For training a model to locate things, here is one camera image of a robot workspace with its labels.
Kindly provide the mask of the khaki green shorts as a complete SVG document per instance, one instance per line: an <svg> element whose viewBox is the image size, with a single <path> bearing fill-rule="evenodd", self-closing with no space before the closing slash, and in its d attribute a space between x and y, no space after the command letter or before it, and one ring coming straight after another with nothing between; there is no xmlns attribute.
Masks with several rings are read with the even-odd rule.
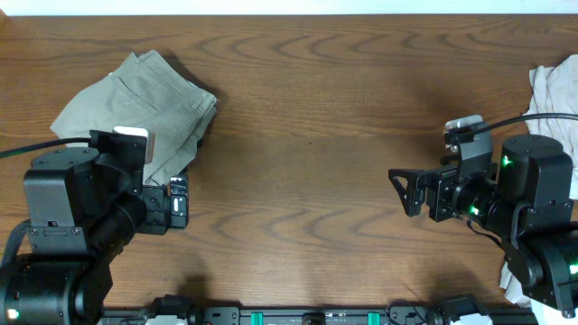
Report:
<svg viewBox="0 0 578 325"><path fill-rule="evenodd" d="M192 162L217 112L217 98L182 77L157 51L134 53L102 80L80 91L51 125L59 138L86 137L116 126L154 134L143 183L165 184Z"/></svg>

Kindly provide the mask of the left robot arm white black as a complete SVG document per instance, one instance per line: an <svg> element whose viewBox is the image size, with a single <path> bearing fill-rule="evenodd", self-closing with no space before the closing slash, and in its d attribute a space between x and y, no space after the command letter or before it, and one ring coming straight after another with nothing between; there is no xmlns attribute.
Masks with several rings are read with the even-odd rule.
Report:
<svg viewBox="0 0 578 325"><path fill-rule="evenodd" d="M187 177L144 186L143 157L123 156L71 147L33 161L23 180L32 251L1 268L3 324L98 323L110 264L135 234L187 227Z"/></svg>

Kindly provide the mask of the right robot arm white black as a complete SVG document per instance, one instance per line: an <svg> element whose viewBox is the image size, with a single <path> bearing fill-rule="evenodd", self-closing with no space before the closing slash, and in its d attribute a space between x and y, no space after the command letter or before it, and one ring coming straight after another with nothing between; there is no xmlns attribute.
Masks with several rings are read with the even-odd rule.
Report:
<svg viewBox="0 0 578 325"><path fill-rule="evenodd" d="M490 135L468 136L432 170L391 169L405 213L423 204L436 222L466 218L503 250L522 292L566 319L577 312L577 224L570 198L573 161L543 135L507 139L497 162Z"/></svg>

